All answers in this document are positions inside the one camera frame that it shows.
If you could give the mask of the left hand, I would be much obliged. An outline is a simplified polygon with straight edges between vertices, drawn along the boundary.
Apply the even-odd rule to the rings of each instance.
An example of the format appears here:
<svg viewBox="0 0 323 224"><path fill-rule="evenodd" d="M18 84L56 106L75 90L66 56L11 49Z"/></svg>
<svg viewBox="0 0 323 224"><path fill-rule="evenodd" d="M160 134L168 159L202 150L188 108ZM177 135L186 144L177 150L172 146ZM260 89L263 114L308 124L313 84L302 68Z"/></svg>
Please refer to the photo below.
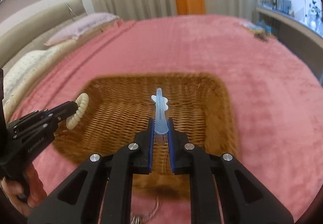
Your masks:
<svg viewBox="0 0 323 224"><path fill-rule="evenodd" d="M18 199L18 195L24 194L24 188L19 182L3 178L1 188L14 208L24 217L29 217L33 209L47 198L47 193L33 164L27 167L25 173L30 191L27 202L24 203Z"/></svg>

